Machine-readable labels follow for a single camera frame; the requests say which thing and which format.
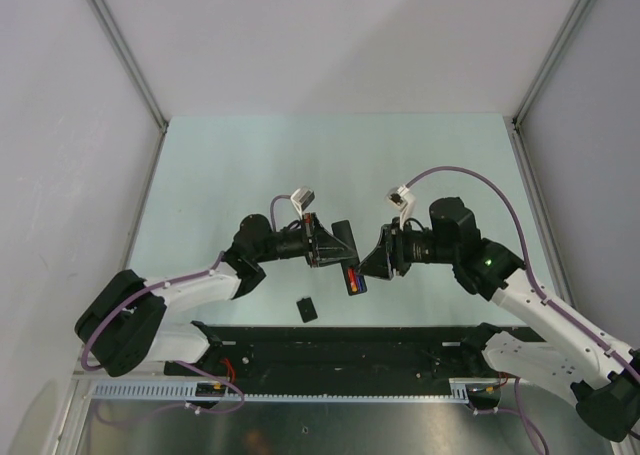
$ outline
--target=white bracket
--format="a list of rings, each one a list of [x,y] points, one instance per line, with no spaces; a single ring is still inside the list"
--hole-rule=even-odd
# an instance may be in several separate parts
[[[392,188],[385,199],[396,210],[400,211],[400,230],[404,230],[404,224],[413,215],[416,197],[405,185],[402,185],[401,187]]]

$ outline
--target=cable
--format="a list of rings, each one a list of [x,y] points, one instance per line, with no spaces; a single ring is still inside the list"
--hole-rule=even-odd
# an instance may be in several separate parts
[[[271,204],[269,205],[269,215],[271,216],[271,229],[274,232],[278,231],[278,227],[276,226],[276,214],[275,214],[275,206],[278,200],[290,200],[291,195],[276,195],[271,200]]]
[[[206,277],[210,275],[210,271],[211,270],[215,270],[216,268],[218,268],[218,265],[220,265],[220,262],[222,261],[222,257],[224,255],[224,252],[220,252],[220,254],[218,255],[218,258],[216,259],[216,261],[214,262],[214,264],[211,266],[210,269],[207,270],[203,270],[201,272],[196,272],[196,273],[192,273],[189,275],[182,275],[180,277],[175,277],[166,281],[161,281],[158,283],[154,283],[152,285],[149,285],[141,290],[138,290],[137,292],[135,292],[133,295],[130,295],[129,297],[127,297],[122,303],[120,303],[120,305],[118,305],[116,308],[114,308],[109,315],[107,315],[104,320],[102,320],[102,322],[100,322],[100,324],[98,325],[98,327],[95,329],[95,331],[91,334],[91,336],[89,337],[89,340],[87,340],[87,343],[84,346],[84,349],[82,351],[82,355],[80,357],[80,365],[82,365],[82,368],[88,372],[95,372],[96,370],[100,370],[102,368],[102,365],[89,365],[89,353],[91,352],[91,349],[93,348],[93,345],[96,343],[96,340],[98,339],[98,337],[100,337],[100,335],[102,334],[102,332],[104,332],[105,328],[107,328],[107,326],[109,325],[109,323],[111,323],[119,314],[122,310],[124,310],[127,306],[129,306],[130,304],[132,304],[133,302],[135,302],[138,298],[142,297],[143,295],[146,295],[149,292],[152,292],[153,290],[157,290],[158,288],[161,287],[166,287],[167,283],[168,284],[176,284],[176,283],[184,283],[187,281],[191,281],[191,280],[196,280],[198,278],[202,278],[202,277]],[[181,365],[189,370],[191,370],[192,372],[197,373],[198,375],[202,376],[202,377],[206,377],[206,378],[210,378],[212,380],[215,380],[216,382],[227,386],[228,388],[230,388],[231,390],[233,390],[234,392],[236,392],[238,394],[238,396],[240,397],[240,402],[236,405],[234,405],[231,408],[225,409],[225,410],[211,410],[211,409],[205,409],[205,408],[201,408],[201,407],[197,407],[194,410],[196,411],[196,413],[200,413],[200,412],[205,412],[205,413],[231,413],[231,412],[235,412],[236,410],[238,410],[240,407],[242,407],[244,405],[245,402],[245,398],[244,398],[244,393],[242,393],[242,391],[236,387],[232,382],[229,382],[227,380],[224,380],[222,378],[218,378],[215,377],[213,375],[211,375],[210,373],[207,373],[203,370],[200,370],[199,368],[191,365],[190,363],[187,362],[181,362],[176,360],[175,363],[177,363],[178,365]],[[141,419],[133,419],[133,421],[131,420],[126,420],[124,422],[112,422],[112,423],[122,423],[122,424],[129,424],[129,423],[138,423],[141,421],[146,420],[147,418],[154,416],[157,413],[160,413],[162,411],[165,410],[169,410],[171,408],[176,408],[178,406],[184,406],[182,403],[179,404],[170,404],[170,405],[165,405],[163,407],[160,407],[156,410],[154,410],[153,412],[150,412],[149,414],[143,416]]]
[[[416,220],[415,218],[407,218],[407,222],[413,222],[416,225],[418,225],[422,231],[424,232],[424,225],[422,225],[418,220]]]
[[[536,280],[536,277],[533,273],[533,268],[531,266],[531,258],[529,257],[529,249],[527,248],[527,242],[524,238],[524,230],[522,229],[522,224],[520,223],[520,219],[518,218],[518,215],[516,214],[516,211],[513,208],[513,205],[511,205],[511,202],[509,201],[507,196],[504,194],[502,190],[498,188],[496,184],[494,184],[491,180],[489,180],[485,176],[480,175],[477,172],[474,172],[473,170],[469,170],[467,168],[462,168],[462,167],[445,165],[445,166],[434,167],[434,168],[430,168],[429,170],[425,170],[424,172],[412,178],[406,184],[406,187],[411,188],[413,185],[415,185],[418,181],[422,180],[426,176],[436,172],[445,172],[445,171],[460,172],[466,175],[471,175],[472,177],[477,178],[478,180],[488,185],[496,193],[496,195],[500,197],[502,202],[507,207],[507,210],[509,210],[509,213],[511,214],[511,218],[513,219],[513,223],[516,226],[516,231],[518,232],[518,239],[520,240],[520,246],[522,247],[522,255],[525,262],[525,272],[527,274],[527,279],[529,280],[529,283],[531,284],[531,287],[535,291],[536,295],[538,295],[538,297],[544,303],[546,303],[553,310],[559,313],[560,316],[562,316],[565,320],[569,321],[574,327],[576,327],[578,330],[584,333],[587,337],[589,337],[589,339],[591,339],[602,350],[604,350],[605,354],[607,354],[608,356],[611,356],[616,362],[618,362],[622,367],[624,367],[629,372],[629,374],[636,380],[636,382],[640,383],[640,373],[638,373],[631,366],[631,364],[629,364],[629,362],[627,362],[616,350],[614,350],[613,347],[611,347],[611,345],[609,345],[607,342],[602,340],[596,333],[590,330],[589,327],[587,327],[584,323],[582,323],[572,314],[567,312],[564,308],[558,305],[552,298],[550,298],[546,293],[544,293],[544,291],[538,284],[538,281]]]
[[[534,445],[534,448],[536,450],[536,452],[539,455],[549,455],[551,452],[549,451],[549,445],[546,441],[546,439],[544,438],[544,436],[542,435],[542,432],[540,431],[540,429],[538,427],[536,427],[536,425],[526,416],[522,416],[520,415],[520,413],[518,413],[516,410],[512,410],[510,408],[499,408],[496,407],[495,409],[487,409],[487,410],[478,410],[477,408],[473,407],[473,405],[469,404],[469,408],[471,410],[473,410],[473,415],[495,415],[498,413],[506,413],[509,415],[515,415],[516,417],[519,417],[520,419],[522,419],[523,423],[527,423],[529,424],[529,426],[531,427],[531,430],[533,430],[535,432],[535,434],[538,436],[538,438],[540,439],[540,442],[542,442],[542,446],[544,447],[544,451],[539,451],[538,448],[536,447],[536,445]]]
[[[524,414],[524,405],[522,403],[522,397],[520,396],[520,377],[516,377],[516,382],[513,385],[513,391],[516,397],[516,408],[518,410],[518,413],[520,414],[520,419],[522,420],[524,430],[527,432],[527,437],[529,437],[529,441],[531,442],[531,445],[533,445],[533,448],[535,448],[536,452],[542,454],[543,452],[540,451],[533,437],[532,426],[529,422],[527,422],[528,419]]]
[[[302,222],[300,220],[294,220],[289,225],[287,225],[287,230],[293,230],[294,228],[300,227],[300,225],[302,225]]]
[[[220,363],[227,367],[227,377],[229,377],[231,383],[234,383],[236,381],[236,371],[234,370],[233,365],[231,365],[231,361],[229,361],[228,358],[223,358],[220,360]]]
[[[498,385],[498,388],[502,388],[504,387],[507,382],[509,381],[509,374],[508,373],[504,373],[504,372],[500,372],[499,373],[500,377],[502,377],[502,375],[504,375],[504,382],[500,382],[500,385]]]

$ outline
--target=white wall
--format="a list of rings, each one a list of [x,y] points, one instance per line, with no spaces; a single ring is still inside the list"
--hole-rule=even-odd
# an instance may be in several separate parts
[[[524,123],[578,307],[640,346],[640,4],[597,0]]]
[[[108,0],[175,115],[512,115],[574,0]]]
[[[45,443],[159,134],[85,0],[0,3],[0,453]]]

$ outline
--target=gray wall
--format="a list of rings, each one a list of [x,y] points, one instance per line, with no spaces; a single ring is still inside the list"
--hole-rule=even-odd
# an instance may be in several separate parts
[[[597,0],[523,124],[576,304],[640,346],[640,3]]]
[[[0,453],[37,454],[159,133],[85,0],[2,0],[0,37]]]

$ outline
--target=purple cable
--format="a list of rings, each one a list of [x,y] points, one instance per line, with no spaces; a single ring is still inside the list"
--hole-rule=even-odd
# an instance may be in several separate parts
[[[509,210],[509,213],[511,214],[511,218],[513,219],[513,223],[516,226],[516,231],[518,232],[518,238],[520,239],[520,246],[522,247],[522,256],[524,258],[525,272],[527,274],[527,279],[529,280],[529,283],[531,284],[531,287],[535,291],[536,295],[538,295],[538,297],[540,297],[541,300],[543,301],[546,300],[547,304],[553,310],[559,313],[562,317],[564,317],[565,320],[569,321],[573,326],[578,328],[582,333],[584,333],[587,337],[589,337],[605,352],[610,353],[611,357],[613,357],[613,359],[616,362],[622,365],[631,374],[631,376],[635,378],[635,380],[638,383],[640,383],[640,373],[638,373],[618,352],[613,350],[611,345],[609,345],[607,342],[602,340],[597,334],[591,331],[589,327],[587,327],[584,323],[582,323],[572,314],[567,312],[564,308],[558,305],[554,300],[548,299],[549,298],[548,295],[544,293],[544,291],[538,284],[538,281],[536,280],[536,277],[533,273],[533,267],[531,266],[531,259],[529,257],[529,249],[527,248],[527,242],[524,238],[524,230],[522,229],[522,224],[520,223],[520,219],[518,218],[518,215],[516,214],[516,211],[513,208],[513,205],[511,205],[511,202],[509,202],[509,199],[504,194],[504,192],[502,192],[502,190],[500,190],[498,186],[495,183],[493,183],[491,180],[489,180],[483,175],[480,175],[477,172],[474,172],[473,170],[469,170],[467,168],[462,168],[462,167],[448,166],[448,165],[441,166],[441,167],[434,167],[434,168],[430,168],[429,170],[425,170],[424,172],[418,174],[416,177],[411,179],[406,184],[406,187],[411,188],[414,184],[422,180],[424,177],[436,172],[460,172],[460,173],[465,173],[467,175],[471,175],[472,177],[477,178],[478,180],[487,184],[498,195],[498,197],[500,197],[502,202],[507,207],[507,210]]]
[[[185,408],[184,402],[171,403],[169,405],[163,405],[162,407],[156,408],[155,410],[152,410],[151,412],[145,413],[144,415],[141,415],[136,418],[130,418],[128,420],[121,420],[121,421],[112,421],[112,420],[106,420],[105,418],[102,417],[102,415],[100,415],[100,405],[101,405],[100,403],[96,403],[96,405],[91,408],[91,415],[96,417],[96,420],[98,420],[100,423],[104,425],[108,425],[110,427],[116,427],[116,428],[127,428],[131,425],[142,423],[146,420],[149,420],[150,418],[155,417],[159,413],[167,410],[173,410],[174,408]]]
[[[276,227],[276,214],[275,214],[276,202],[278,200],[290,200],[290,199],[291,199],[291,195],[276,195],[275,197],[273,197],[273,200],[271,200],[271,204],[269,205],[269,215],[271,215],[271,228],[273,229],[274,232],[278,231],[278,228]]]
[[[474,410],[474,415],[495,415],[497,413],[507,413],[509,415],[515,415],[516,417],[519,417],[522,419],[522,423],[526,426],[527,424],[531,427],[531,430],[533,430],[535,432],[536,435],[538,435],[538,438],[540,439],[540,441],[542,442],[542,445],[544,447],[544,451],[539,451],[538,448],[536,447],[535,444],[533,444],[533,448],[536,450],[536,452],[539,455],[549,455],[549,445],[547,444],[547,441],[545,440],[544,436],[542,435],[542,432],[538,429],[538,427],[535,426],[535,424],[529,420],[527,417],[520,415],[519,412],[517,412],[516,410],[512,410],[510,408],[498,408],[497,411],[495,410],[478,410],[476,408],[474,408],[473,406],[471,406],[471,409]]]
[[[542,455],[543,451],[540,450],[540,448],[538,447],[538,445],[536,444],[536,441],[533,437],[533,426],[532,424],[528,421],[529,419],[527,418],[527,416],[524,413],[524,405],[522,403],[522,397],[520,396],[520,377],[516,378],[516,381],[513,385],[513,391],[515,393],[515,397],[516,397],[516,408],[518,409],[518,414],[520,415],[520,418],[522,419],[522,426],[524,427],[524,430],[527,432],[527,437],[529,437],[529,440],[531,441],[531,445],[533,445],[533,448],[536,450],[536,452],[538,452],[538,454]],[[545,445],[544,443],[544,438],[542,438],[540,436],[540,440],[543,441],[543,445]],[[545,451],[548,453],[549,451],[549,447],[545,446]]]

